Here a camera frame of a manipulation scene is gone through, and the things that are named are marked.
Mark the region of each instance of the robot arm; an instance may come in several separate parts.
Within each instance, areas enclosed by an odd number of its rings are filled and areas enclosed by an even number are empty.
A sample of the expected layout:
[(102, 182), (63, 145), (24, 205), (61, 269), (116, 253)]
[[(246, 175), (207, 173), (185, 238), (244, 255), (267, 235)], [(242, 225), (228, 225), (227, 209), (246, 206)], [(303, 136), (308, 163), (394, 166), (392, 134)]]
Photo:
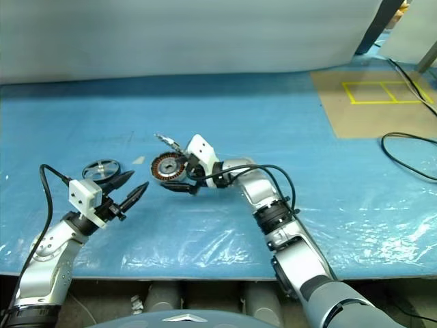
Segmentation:
[(4, 327), (55, 326), (70, 287), (74, 259), (82, 246), (98, 228), (105, 228), (108, 221), (115, 217), (125, 219), (124, 213), (147, 189), (148, 182), (138, 186), (120, 205), (108, 196), (133, 173), (120, 174), (104, 186), (88, 179), (69, 182), (69, 201), (78, 212), (67, 213), (44, 235), (19, 281), (19, 289), (13, 307), (6, 314)]
[(299, 298), (313, 328), (403, 327), (353, 288), (335, 280), (288, 199), (251, 159), (220, 162), (214, 148), (201, 135), (195, 135), (180, 151), (178, 165), (196, 185), (171, 180), (162, 181), (163, 187), (189, 193), (196, 193), (199, 187), (225, 188), (232, 184), (242, 189), (267, 247), (274, 253), (272, 265), (279, 283), (287, 296)]

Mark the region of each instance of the white backdrop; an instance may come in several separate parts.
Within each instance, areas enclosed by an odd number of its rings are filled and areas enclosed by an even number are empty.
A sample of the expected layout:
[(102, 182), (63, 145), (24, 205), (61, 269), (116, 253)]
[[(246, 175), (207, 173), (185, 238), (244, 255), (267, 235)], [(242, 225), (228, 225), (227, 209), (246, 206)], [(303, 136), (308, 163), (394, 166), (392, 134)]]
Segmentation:
[(379, 55), (417, 64), (437, 41), (437, 1), (416, 0), (396, 24)]
[(344, 64), (381, 0), (1, 0), (2, 83)]

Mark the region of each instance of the yellow tape marking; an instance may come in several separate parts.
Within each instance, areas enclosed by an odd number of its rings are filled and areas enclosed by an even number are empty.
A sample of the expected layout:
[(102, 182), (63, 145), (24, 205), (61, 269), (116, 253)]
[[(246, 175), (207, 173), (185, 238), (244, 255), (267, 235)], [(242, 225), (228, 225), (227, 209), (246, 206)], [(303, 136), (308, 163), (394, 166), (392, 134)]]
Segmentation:
[[(434, 104), (434, 101), (427, 95), (427, 93), (419, 86), (417, 82), (413, 82), (417, 89), (421, 92), (423, 97), (430, 104)], [(346, 94), (350, 99), (350, 103), (353, 105), (385, 105), (385, 104), (418, 104), (421, 103), (420, 100), (398, 100), (395, 95), (391, 93), (390, 89), (386, 86), (387, 84), (405, 84), (404, 81), (349, 81), (349, 82), (341, 82)], [(357, 101), (355, 97), (352, 95), (352, 92), (349, 89), (349, 85), (379, 85), (390, 97), (391, 100), (365, 100), (365, 101)]]

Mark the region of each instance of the blue plastic sheet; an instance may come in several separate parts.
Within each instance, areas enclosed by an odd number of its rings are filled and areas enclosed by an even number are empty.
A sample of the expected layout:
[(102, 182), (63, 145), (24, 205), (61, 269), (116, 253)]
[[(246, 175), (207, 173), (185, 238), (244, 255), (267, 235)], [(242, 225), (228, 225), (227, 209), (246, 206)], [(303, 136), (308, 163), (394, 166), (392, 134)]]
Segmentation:
[[(113, 197), (152, 180), (152, 159), (200, 133), (220, 159), (251, 157), (294, 180), (300, 219), (339, 278), (434, 275), (437, 186), (386, 158), (376, 139), (336, 139), (307, 73), (150, 77), (11, 85), (1, 90), (0, 271), (18, 273), (46, 203), (38, 166), (79, 178), (114, 158), (136, 174)], [(400, 157), (436, 172), (436, 150), (390, 140)], [(132, 162), (145, 157), (142, 165)], [(285, 194), (290, 194), (280, 178)], [(50, 178), (54, 221), (72, 210)], [(195, 197), (153, 182), (128, 212), (95, 233), (75, 277), (272, 279), (271, 254), (237, 189)]]

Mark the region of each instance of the black wire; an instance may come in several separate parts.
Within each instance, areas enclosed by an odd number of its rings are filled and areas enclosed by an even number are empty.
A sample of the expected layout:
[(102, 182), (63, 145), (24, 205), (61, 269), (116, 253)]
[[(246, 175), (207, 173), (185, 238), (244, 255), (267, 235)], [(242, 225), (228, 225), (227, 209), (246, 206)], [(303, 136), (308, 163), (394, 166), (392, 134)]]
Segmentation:
[[(410, 78), (410, 76), (406, 73), (406, 71), (393, 59), (388, 58), (387, 61), (392, 64), (393, 66), (396, 66), (397, 68), (399, 68), (399, 70), (401, 71), (402, 75), (405, 76), (405, 78), (408, 80), (408, 82), (411, 84), (411, 86), (413, 87), (413, 89), (416, 91), (417, 95), (420, 97), (420, 99), (422, 99), (423, 101), (426, 101), (424, 99), (424, 97), (422, 96), (422, 93), (420, 92), (420, 90), (418, 89), (418, 87), (416, 86), (416, 83), (414, 83), (412, 81), (412, 79)], [(423, 102), (423, 104), (431, 111), (431, 113), (433, 113), (435, 116), (437, 116), (437, 111), (435, 111), (431, 106), (429, 106), (427, 103)]]
[(46, 173), (44, 171), (46, 169), (48, 171), (52, 172), (57, 177), (61, 178), (62, 182), (66, 183), (67, 185), (68, 185), (68, 182), (71, 180), (71, 179), (69, 179), (69, 177), (64, 176), (63, 174), (59, 173), (58, 171), (53, 169), (51, 166), (48, 166), (47, 164), (42, 164), (40, 166), (40, 179), (41, 179), (42, 187), (44, 188), (44, 193), (46, 195), (46, 200), (47, 200), (46, 223), (44, 224), (44, 228), (41, 231), (41, 235), (38, 237), (35, 245), (32, 247), (32, 250), (30, 251), (29, 255), (27, 256), (26, 262), (24, 263), (23, 268), (21, 269), (20, 275), (18, 276), (18, 280), (17, 280), (16, 285), (15, 285), (14, 293), (12, 294), (12, 299), (11, 299), (10, 304), (8, 306), (8, 309), (5, 313), (5, 316), (3, 317), (3, 320), (1, 321), (1, 327), (6, 322), (9, 310), (11, 310), (14, 307), (15, 297), (16, 297), (16, 294), (18, 292), (18, 289), (20, 288), (21, 278), (23, 277), (23, 274), (26, 271), (27, 266), (29, 265), (30, 261), (32, 260), (33, 255), (36, 252), (36, 249), (38, 248), (39, 244), (41, 243), (41, 240), (44, 238), (44, 235), (47, 233), (48, 227), (50, 226), (50, 223), (52, 221), (53, 202), (52, 202), (52, 195), (50, 192), (50, 187), (48, 186), (48, 182), (47, 182)]
[(402, 307), (400, 307), (394, 300), (393, 295), (389, 292), (389, 291), (385, 291), (385, 295), (387, 296), (387, 298), (389, 299), (389, 301), (403, 314), (405, 314), (406, 316), (411, 316), (413, 318), (418, 318), (418, 319), (422, 319), (422, 320), (428, 320), (428, 321), (432, 321), (433, 323), (437, 323), (437, 319), (433, 319), (433, 318), (429, 318), (427, 316), (419, 316), (418, 314), (413, 314), (410, 312), (405, 311)]
[(417, 140), (422, 140), (422, 141), (426, 141), (429, 142), (430, 144), (434, 144), (437, 146), (437, 141), (436, 140), (432, 140), (432, 139), (427, 139), (427, 138), (423, 138), (423, 137), (419, 137), (418, 135), (411, 135), (409, 133), (403, 133), (403, 132), (390, 132), (385, 134), (382, 138), (381, 138), (381, 149), (382, 151), (385, 153), (385, 155), (387, 155), (392, 161), (395, 161), (396, 163), (398, 163), (399, 165), (406, 167), (407, 169), (419, 174), (420, 176), (423, 176), (427, 179), (433, 180), (433, 181), (437, 181), (437, 176), (430, 176), (422, 171), (419, 171), (418, 169), (414, 168), (413, 166), (406, 164), (405, 162), (401, 161), (400, 159), (397, 159), (396, 157), (394, 157), (386, 148), (385, 146), (385, 139), (387, 137), (399, 137), (399, 138), (411, 138), (411, 139), (417, 139)]
[(238, 165), (238, 166), (230, 167), (229, 169), (224, 169), (224, 170), (219, 171), (219, 172), (217, 172), (217, 173), (210, 174), (210, 175), (208, 175), (208, 176), (202, 176), (202, 177), (200, 177), (200, 178), (197, 178), (197, 177), (191, 176), (191, 175), (190, 175), (190, 172), (187, 172), (187, 176), (188, 176), (191, 180), (194, 180), (194, 181), (204, 181), (204, 180), (207, 180), (207, 179), (210, 179), (210, 178), (215, 178), (215, 177), (217, 177), (217, 176), (222, 176), (223, 174), (226, 174), (226, 173), (229, 173), (229, 172), (232, 172), (232, 171), (236, 171), (237, 169), (247, 169), (247, 170), (244, 170), (243, 172), (238, 173), (238, 174), (237, 174), (236, 176), (234, 176), (233, 178), (231, 178), (230, 181), (229, 181), (229, 185), (231, 185), (231, 184), (236, 180), (236, 178), (238, 178), (239, 176), (241, 176), (241, 175), (243, 175), (243, 174), (245, 174), (245, 173), (247, 173), (247, 172), (249, 172), (249, 171), (252, 171), (252, 170), (254, 170), (254, 169), (262, 169), (263, 171), (265, 171), (265, 172), (270, 176), (270, 178), (271, 178), (272, 181), (273, 181), (273, 184), (274, 184), (275, 188), (276, 188), (277, 191), (278, 191), (279, 196), (281, 197), (282, 200), (284, 200), (285, 197), (284, 197), (283, 192), (282, 192), (282, 190), (281, 190), (281, 188), (280, 188), (280, 186), (279, 186), (279, 183), (278, 183), (278, 181), (276, 180), (276, 178), (274, 177), (273, 173), (270, 172), (270, 170), (268, 170), (268, 167), (269, 167), (269, 168), (273, 168), (273, 169), (277, 169), (277, 170), (280, 171), (280, 172), (285, 176), (285, 178), (287, 179), (287, 181), (288, 181), (288, 183), (289, 183), (289, 185), (290, 185), (290, 187), (291, 187), (291, 189), (292, 189), (292, 205), (291, 205), (291, 208), (290, 208), (290, 206), (288, 206), (288, 203), (287, 203), (287, 202), (285, 202), (285, 204), (287, 205), (287, 207), (289, 207), (289, 209), (290, 209), (290, 210), (293, 212), (293, 214), (294, 214), (294, 211), (295, 211), (294, 207), (296, 206), (296, 190), (295, 190), (295, 188), (294, 188), (294, 184), (293, 184), (292, 179), (290, 178), (290, 176), (287, 174), (287, 172), (286, 172), (284, 169), (280, 168), (279, 166), (276, 166), (276, 165), (245, 164), (245, 165)]

